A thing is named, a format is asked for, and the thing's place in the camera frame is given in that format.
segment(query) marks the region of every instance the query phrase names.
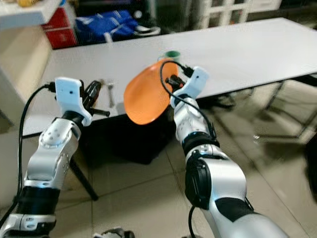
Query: cable connector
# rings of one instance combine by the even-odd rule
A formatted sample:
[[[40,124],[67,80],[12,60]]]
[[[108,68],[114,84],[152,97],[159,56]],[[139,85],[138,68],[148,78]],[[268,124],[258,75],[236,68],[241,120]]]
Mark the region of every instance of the cable connector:
[[[50,92],[56,93],[55,82],[50,82],[45,84],[45,86],[49,89]]]
[[[193,75],[193,73],[194,73],[194,70],[191,68],[191,67],[189,67],[189,66],[182,66],[181,67],[182,68],[182,70],[183,70],[183,72],[184,72],[184,74],[187,76],[187,77],[191,77],[192,75]]]

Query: green cup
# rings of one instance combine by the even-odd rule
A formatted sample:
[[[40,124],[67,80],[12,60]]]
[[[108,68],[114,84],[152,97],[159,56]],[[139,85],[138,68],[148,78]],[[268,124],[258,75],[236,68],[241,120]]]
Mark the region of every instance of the green cup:
[[[167,51],[164,55],[160,56],[158,58],[158,61],[160,61],[163,58],[171,58],[176,62],[180,61],[180,52],[178,51]]]

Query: white table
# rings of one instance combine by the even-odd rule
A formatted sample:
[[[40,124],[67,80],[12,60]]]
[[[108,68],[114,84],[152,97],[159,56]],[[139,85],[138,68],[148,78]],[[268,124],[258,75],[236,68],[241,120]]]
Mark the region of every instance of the white table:
[[[238,91],[317,72],[317,32],[284,18],[53,51],[42,83],[57,76],[81,79],[85,85],[103,78],[114,81],[113,97],[124,114],[126,85],[168,50],[181,52],[181,62],[210,73],[200,98]],[[108,110],[103,88],[97,108]],[[39,94],[24,135],[42,131],[60,116],[54,96]]]

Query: wall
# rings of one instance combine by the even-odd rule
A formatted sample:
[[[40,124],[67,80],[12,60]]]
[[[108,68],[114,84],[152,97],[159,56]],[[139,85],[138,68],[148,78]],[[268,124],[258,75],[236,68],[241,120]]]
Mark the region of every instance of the wall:
[[[15,125],[51,53],[40,26],[0,31],[0,110]]]
[[[12,202],[17,184],[17,143],[21,113],[39,86],[51,53],[40,26],[0,31],[0,111],[15,125],[0,134],[0,207]],[[23,171],[37,144],[24,141]]]

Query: tripod leg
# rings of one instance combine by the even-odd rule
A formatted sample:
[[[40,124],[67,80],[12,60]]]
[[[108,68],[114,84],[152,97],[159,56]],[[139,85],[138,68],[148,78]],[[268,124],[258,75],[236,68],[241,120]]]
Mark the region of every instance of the tripod leg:
[[[78,180],[81,182],[81,184],[84,186],[85,190],[89,193],[92,200],[97,201],[98,196],[94,189],[91,187],[89,181],[84,176],[83,172],[80,170],[80,168],[77,166],[76,162],[72,158],[69,162],[70,169],[74,172]]]

